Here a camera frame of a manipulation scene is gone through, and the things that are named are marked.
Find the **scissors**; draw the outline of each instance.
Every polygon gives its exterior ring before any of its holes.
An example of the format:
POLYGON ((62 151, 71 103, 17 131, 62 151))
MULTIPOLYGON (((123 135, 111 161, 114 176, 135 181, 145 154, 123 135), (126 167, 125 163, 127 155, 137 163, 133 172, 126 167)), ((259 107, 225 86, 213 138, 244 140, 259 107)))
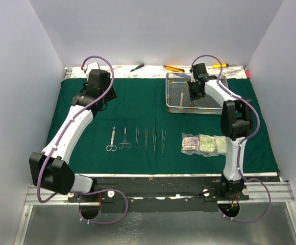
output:
POLYGON ((110 151, 115 152, 117 150, 117 147, 115 145, 113 145, 114 136, 115 136, 115 126, 113 127, 112 138, 111 138, 111 145, 106 146, 106 150, 108 152, 110 152, 110 151))
POLYGON ((124 127, 124 138, 123 138, 123 143, 120 143, 120 144, 118 145, 118 147, 119 147, 120 149, 122 149, 122 148, 124 147, 124 145, 126 145, 126 147, 127 147, 128 149, 131 148, 131 143, 128 143, 128 142, 127 142, 127 127, 124 127))

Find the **white robotic arm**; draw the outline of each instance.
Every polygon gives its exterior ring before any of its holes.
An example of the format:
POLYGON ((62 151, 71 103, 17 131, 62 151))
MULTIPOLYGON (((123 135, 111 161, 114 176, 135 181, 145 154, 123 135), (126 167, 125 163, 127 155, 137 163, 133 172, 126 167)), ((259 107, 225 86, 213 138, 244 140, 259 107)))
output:
MULTIPOLYGON (((205 93, 210 95, 217 103, 223 106, 225 101, 236 101, 237 99, 229 96, 220 86, 217 84, 217 80, 210 80, 205 83, 205 93)), ((232 140, 230 137, 226 137, 226 163, 223 171, 224 176, 228 180, 240 180, 241 175, 237 167, 238 149, 239 143, 244 137, 239 137, 232 140)), ((242 149, 245 147, 246 141, 242 143, 242 149)), ((240 151, 240 171, 243 173, 243 155, 244 151, 240 151)))
POLYGON ((83 131, 103 106, 107 106, 108 101, 116 98, 116 93, 111 87, 103 99, 88 107, 106 91, 111 81, 110 74, 100 69, 90 70, 87 79, 88 83, 84 84, 83 89, 86 92, 83 93, 82 90, 73 98, 68 116, 55 137, 41 153, 31 154, 29 164, 34 185, 37 185, 43 163, 47 162, 47 157, 51 155, 43 172, 41 187, 60 194, 93 191, 93 180, 74 174, 68 164, 83 131))
POLYGON ((223 197, 243 189, 243 155, 246 140, 253 127, 252 111, 241 97, 217 81, 216 76, 207 73, 204 63, 193 65, 188 81, 191 100, 210 95, 222 106, 220 127, 226 136, 226 163, 221 178, 220 192, 223 197))

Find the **wire mesh tray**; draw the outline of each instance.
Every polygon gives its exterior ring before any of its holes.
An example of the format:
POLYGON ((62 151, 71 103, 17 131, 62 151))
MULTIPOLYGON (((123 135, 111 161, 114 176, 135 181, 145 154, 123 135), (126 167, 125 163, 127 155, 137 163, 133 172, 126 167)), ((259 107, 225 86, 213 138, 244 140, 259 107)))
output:
MULTIPOLYGON (((209 95, 191 101, 189 95, 190 73, 169 72, 166 74, 166 109, 171 113, 217 114, 221 115, 221 106, 209 95)), ((228 88, 225 76, 220 81, 228 88)))

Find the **white wall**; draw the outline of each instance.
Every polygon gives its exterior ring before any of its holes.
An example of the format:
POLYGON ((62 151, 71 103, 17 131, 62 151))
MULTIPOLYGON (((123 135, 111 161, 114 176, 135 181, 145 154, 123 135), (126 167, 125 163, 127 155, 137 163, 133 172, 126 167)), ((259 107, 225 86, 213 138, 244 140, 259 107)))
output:
POLYGON ((247 65, 283 0, 30 2, 65 66, 92 54, 150 65, 188 65, 213 54, 247 65))
POLYGON ((0 245, 15 238, 28 158, 44 146, 63 72, 29 1, 0 1, 0 245))
POLYGON ((296 0, 285 0, 249 63, 277 163, 296 199, 296 0))

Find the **pen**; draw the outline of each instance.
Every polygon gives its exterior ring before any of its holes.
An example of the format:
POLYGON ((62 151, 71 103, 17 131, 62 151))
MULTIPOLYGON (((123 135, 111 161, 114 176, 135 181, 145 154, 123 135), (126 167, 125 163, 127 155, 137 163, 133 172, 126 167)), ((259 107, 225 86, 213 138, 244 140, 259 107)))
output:
MULTIPOLYGON (((228 65, 228 64, 222 64, 221 66, 222 66, 222 67, 228 67, 229 65, 228 65)), ((213 65, 213 68, 220 68, 220 64, 218 64, 218 65, 213 65)))
POLYGON ((178 68, 176 66, 163 65, 163 67, 167 70, 171 70, 171 71, 175 71, 175 72, 184 72, 184 69, 178 68))
POLYGON ((142 67, 144 67, 144 64, 143 63, 141 65, 138 65, 136 68, 132 69, 130 72, 133 72, 133 71, 135 71, 137 69, 140 69, 142 67))

